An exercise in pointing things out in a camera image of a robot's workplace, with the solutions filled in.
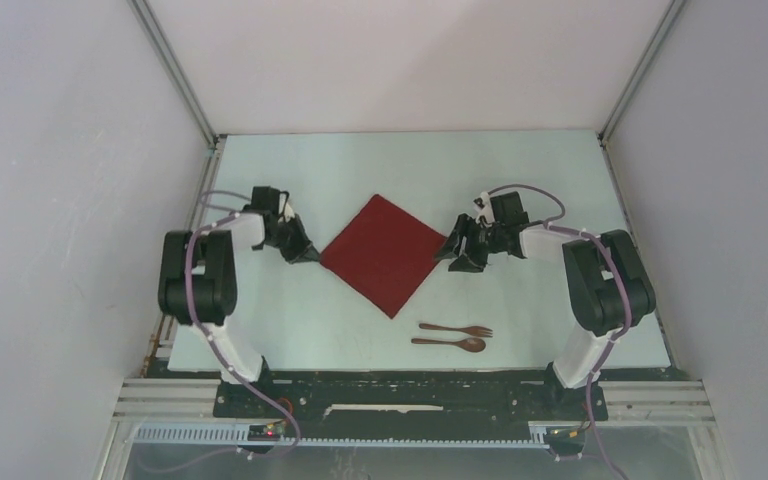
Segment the red cloth napkin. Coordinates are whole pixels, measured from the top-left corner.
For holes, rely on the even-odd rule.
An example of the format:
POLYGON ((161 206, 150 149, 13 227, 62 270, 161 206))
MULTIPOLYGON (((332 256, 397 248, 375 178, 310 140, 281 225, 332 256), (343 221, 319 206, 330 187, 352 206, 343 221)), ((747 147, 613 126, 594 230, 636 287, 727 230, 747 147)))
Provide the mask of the red cloth napkin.
POLYGON ((393 319, 436 267, 445 240, 375 194, 324 249, 320 264, 393 319))

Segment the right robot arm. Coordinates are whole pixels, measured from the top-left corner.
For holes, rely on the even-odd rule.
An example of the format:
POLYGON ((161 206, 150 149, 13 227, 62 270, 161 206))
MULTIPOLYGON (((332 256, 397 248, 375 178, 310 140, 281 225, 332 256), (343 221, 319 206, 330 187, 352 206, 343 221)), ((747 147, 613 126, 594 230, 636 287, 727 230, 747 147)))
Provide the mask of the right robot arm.
POLYGON ((563 212, 533 220, 522 184, 479 194, 474 213, 456 219, 435 253, 451 272, 481 273, 492 254, 563 266, 576 325, 562 353, 547 368, 550 384, 541 392, 545 411, 566 418, 582 403, 580 388, 594 384, 615 344, 656 307, 656 295, 630 234, 594 234, 559 225, 563 212))

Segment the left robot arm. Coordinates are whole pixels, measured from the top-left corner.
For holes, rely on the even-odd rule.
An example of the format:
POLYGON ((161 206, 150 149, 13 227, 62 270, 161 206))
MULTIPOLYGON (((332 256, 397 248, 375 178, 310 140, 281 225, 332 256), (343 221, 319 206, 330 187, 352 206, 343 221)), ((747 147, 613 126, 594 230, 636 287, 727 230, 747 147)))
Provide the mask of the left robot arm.
POLYGON ((291 206, 290 193, 256 186, 246 204, 219 220, 192 230, 173 230, 163 239, 158 282, 161 312, 197 332, 220 364, 226 382, 242 384, 237 402, 252 416, 264 416, 276 403, 275 388, 261 380, 268 364, 247 340, 234 340, 229 317, 236 308, 237 246, 272 247, 285 262, 317 263, 320 252, 291 206))

